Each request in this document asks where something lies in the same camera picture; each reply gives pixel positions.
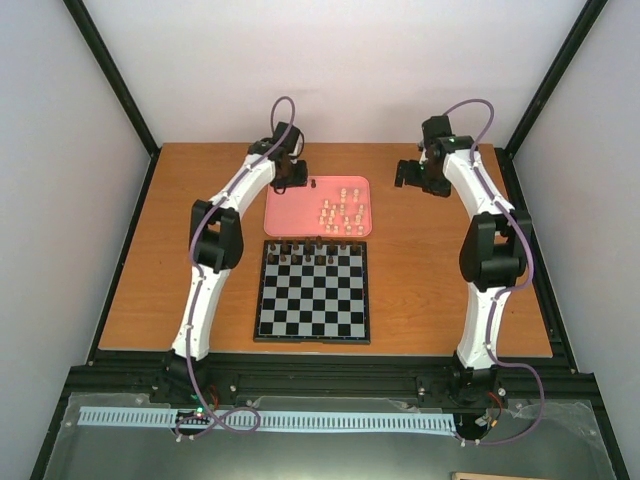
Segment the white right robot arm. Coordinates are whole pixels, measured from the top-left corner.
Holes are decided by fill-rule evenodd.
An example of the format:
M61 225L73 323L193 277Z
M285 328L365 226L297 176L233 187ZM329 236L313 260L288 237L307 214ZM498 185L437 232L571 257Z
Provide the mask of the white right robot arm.
M530 218L501 194L471 137L423 139L418 149L419 159L398 162L396 184L440 197L457 192L470 224L459 253L469 298L456 356L465 369L490 369L507 300L531 271Z

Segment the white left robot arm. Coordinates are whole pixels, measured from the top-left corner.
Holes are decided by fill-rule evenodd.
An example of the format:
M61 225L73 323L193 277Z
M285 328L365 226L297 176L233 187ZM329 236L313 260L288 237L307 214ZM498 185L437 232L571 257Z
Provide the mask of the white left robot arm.
M210 199L196 201L191 210L189 261L191 284L170 365L182 369L172 388L186 402L201 400L208 378L196 365L208 354L210 333L227 279L244 252L241 220L258 193L271 186L284 191L304 186L306 163L299 159L305 140L265 138L251 144L239 170Z

